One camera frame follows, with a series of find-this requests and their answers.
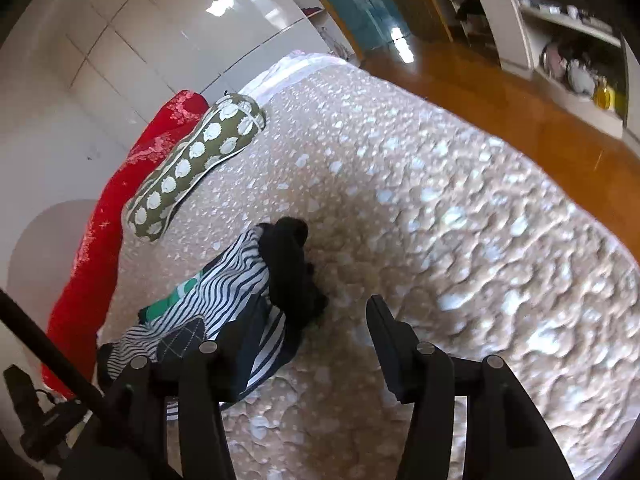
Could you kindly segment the olive white dotted pillow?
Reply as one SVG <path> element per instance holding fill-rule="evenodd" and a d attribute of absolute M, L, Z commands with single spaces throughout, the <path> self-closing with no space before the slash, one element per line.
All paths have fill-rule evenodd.
<path fill-rule="evenodd" d="M 161 238 L 206 174 L 242 152 L 265 126 L 265 113 L 250 96 L 229 93 L 217 100 L 141 183 L 127 206 L 126 226 L 147 242 Z"/>

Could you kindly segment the long red bolster pillow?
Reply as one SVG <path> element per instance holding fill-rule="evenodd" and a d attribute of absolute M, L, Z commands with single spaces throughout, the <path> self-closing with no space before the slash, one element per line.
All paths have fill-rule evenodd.
<path fill-rule="evenodd" d="M 93 378 L 98 333 L 117 284 L 122 208 L 207 109 L 206 99 L 189 90 L 166 102 L 104 186 L 86 224 L 70 278 L 49 316 L 47 336 L 87 380 Z"/>

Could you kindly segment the black folded garment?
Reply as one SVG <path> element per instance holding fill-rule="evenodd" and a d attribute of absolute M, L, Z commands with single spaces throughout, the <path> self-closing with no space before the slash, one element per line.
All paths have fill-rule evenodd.
<path fill-rule="evenodd" d="M 314 265 L 306 259 L 309 234 L 304 220 L 283 217 L 261 223 L 258 252 L 269 272 L 269 297 L 292 330 L 316 322 L 328 306 L 328 297 L 314 282 Z"/>

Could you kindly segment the black and white striped pants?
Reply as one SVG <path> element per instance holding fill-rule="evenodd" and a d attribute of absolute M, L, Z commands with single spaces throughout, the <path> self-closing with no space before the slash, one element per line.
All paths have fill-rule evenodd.
<path fill-rule="evenodd" d="M 268 266 L 259 255 L 259 242 L 272 230 L 270 223 L 248 229 L 167 297 L 139 310 L 133 326 L 99 348 L 99 387 L 111 388 L 137 356 L 153 363 L 175 361 L 216 339 L 255 296 L 264 300 L 266 325 L 246 386 L 236 398 L 243 400 L 272 376 L 288 360 L 283 351 L 285 314 L 269 298 Z"/>

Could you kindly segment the white bed sheet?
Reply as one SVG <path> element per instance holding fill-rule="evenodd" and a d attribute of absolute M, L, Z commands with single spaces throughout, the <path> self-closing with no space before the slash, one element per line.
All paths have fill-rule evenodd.
<path fill-rule="evenodd" d="M 352 64 L 325 53 L 293 51 L 248 82 L 241 90 L 260 107 L 265 106 L 277 93 L 297 84 L 308 76 L 331 66 L 354 68 Z"/>

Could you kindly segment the beige dotted quilt bedspread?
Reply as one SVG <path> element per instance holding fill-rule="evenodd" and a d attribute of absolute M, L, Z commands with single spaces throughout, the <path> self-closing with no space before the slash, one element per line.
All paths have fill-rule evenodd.
<path fill-rule="evenodd" d="M 159 240 L 125 235 L 103 339 L 250 226 L 296 217 L 330 303 L 293 361 L 224 413 L 241 478 L 396 474 L 411 410 L 367 330 L 375 294 L 453 356 L 501 356 L 574 476 L 602 474 L 639 414 L 639 267 L 618 239 L 509 144 L 358 68 L 245 93 L 265 130 Z"/>

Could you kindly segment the white shelf unit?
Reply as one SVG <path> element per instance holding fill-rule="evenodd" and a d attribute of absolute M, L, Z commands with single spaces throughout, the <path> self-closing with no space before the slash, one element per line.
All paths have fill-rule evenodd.
<path fill-rule="evenodd" d="M 478 21 L 506 72 L 630 146 L 639 144 L 639 52 L 597 0 L 449 0 Z"/>

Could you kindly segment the black tripod stand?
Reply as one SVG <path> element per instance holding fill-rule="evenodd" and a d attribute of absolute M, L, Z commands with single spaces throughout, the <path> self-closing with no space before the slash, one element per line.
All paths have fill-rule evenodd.
<path fill-rule="evenodd" d="M 4 382 L 23 427 L 20 445 L 36 462 L 61 467 L 70 455 L 67 435 L 87 414 L 77 399 L 56 402 L 49 391 L 36 389 L 32 378 L 12 364 L 3 372 Z"/>

